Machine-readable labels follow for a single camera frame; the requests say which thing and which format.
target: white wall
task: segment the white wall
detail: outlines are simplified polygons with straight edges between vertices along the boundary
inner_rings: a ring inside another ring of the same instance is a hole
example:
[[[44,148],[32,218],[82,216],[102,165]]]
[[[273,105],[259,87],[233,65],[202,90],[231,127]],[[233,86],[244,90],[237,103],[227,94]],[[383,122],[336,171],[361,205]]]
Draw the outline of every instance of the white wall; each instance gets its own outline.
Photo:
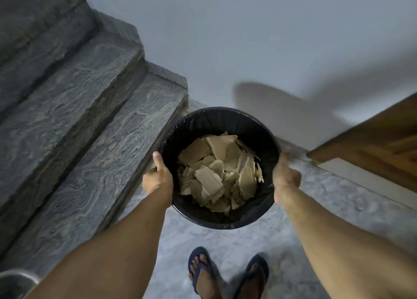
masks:
[[[417,91],[416,0],[89,0],[190,97],[313,149]]]

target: hand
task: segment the hand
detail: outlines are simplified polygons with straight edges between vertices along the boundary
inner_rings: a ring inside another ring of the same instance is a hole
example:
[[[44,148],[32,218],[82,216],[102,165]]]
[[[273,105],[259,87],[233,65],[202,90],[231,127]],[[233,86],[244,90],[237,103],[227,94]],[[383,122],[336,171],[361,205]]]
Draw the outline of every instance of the hand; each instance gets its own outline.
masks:
[[[288,157],[291,152],[290,147],[286,147],[279,155],[277,165],[272,172],[274,182],[274,200],[281,204],[281,194],[289,189],[298,188],[301,184],[301,173],[298,170],[288,167]]]
[[[165,166],[164,160],[159,152],[154,152],[152,156],[156,167],[150,169],[148,173],[143,175],[142,186],[147,195],[158,190],[163,195],[163,198],[169,201],[169,205],[171,205],[172,192],[174,190],[172,175]]]

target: blue flip-flop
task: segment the blue flip-flop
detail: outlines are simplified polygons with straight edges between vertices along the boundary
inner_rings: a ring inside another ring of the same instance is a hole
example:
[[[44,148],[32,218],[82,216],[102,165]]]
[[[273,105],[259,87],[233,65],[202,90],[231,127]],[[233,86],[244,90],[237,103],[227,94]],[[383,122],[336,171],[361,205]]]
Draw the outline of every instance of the blue flip-flop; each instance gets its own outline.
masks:
[[[194,291],[195,291],[196,294],[198,294],[198,292],[195,289],[195,287],[197,286],[197,280],[199,279],[199,275],[200,275],[200,270],[201,269],[204,269],[210,275],[210,278],[216,279],[216,277],[214,276],[213,269],[212,269],[212,266],[213,265],[211,263],[210,255],[208,254],[208,251],[204,247],[202,247],[202,246],[197,247],[190,254],[190,257],[188,259],[188,271],[189,271],[189,273],[192,273],[192,271],[190,269],[190,266],[193,264],[193,260],[195,259],[195,257],[200,258],[200,255],[201,254],[206,255],[207,262],[210,264],[210,266],[207,266],[202,261],[199,261],[199,263],[197,264],[197,267],[195,268],[194,277],[193,277],[193,287],[194,287]]]
[[[254,264],[257,264],[259,269],[256,272],[252,273],[250,272],[250,270]],[[268,263],[266,262],[266,260],[261,255],[256,254],[254,257],[252,257],[252,259],[249,261],[248,265],[246,266],[243,279],[240,282],[240,285],[235,295],[233,296],[233,299],[237,299],[238,295],[240,294],[240,290],[242,289],[242,286],[246,281],[251,280],[255,276],[259,276],[259,275],[261,275],[263,279],[262,281],[263,281],[263,290],[264,290],[266,282],[268,281],[268,278],[269,278],[269,267],[268,267]]]

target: round black bin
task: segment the round black bin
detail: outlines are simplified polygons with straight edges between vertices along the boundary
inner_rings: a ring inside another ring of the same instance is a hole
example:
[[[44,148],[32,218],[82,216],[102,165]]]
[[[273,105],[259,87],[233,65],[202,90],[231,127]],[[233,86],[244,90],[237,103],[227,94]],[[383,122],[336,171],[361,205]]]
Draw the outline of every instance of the round black bin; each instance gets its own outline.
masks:
[[[180,196],[177,179],[178,155],[196,138],[224,132],[237,135],[261,159],[263,183],[258,183],[255,198],[228,215],[200,207],[191,196]],[[235,229],[258,220],[274,204],[272,171],[281,152],[274,135],[254,117],[226,107],[194,111],[182,118],[164,138],[159,152],[174,178],[173,207],[188,220],[206,228]]]

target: brown wooden furniture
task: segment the brown wooden furniture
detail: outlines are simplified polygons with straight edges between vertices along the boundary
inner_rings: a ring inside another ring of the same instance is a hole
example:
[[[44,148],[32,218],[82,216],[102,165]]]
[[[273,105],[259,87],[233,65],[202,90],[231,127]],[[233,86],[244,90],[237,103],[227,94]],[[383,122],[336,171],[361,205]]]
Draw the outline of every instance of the brown wooden furniture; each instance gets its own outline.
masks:
[[[341,158],[417,193],[417,93],[310,151]]]

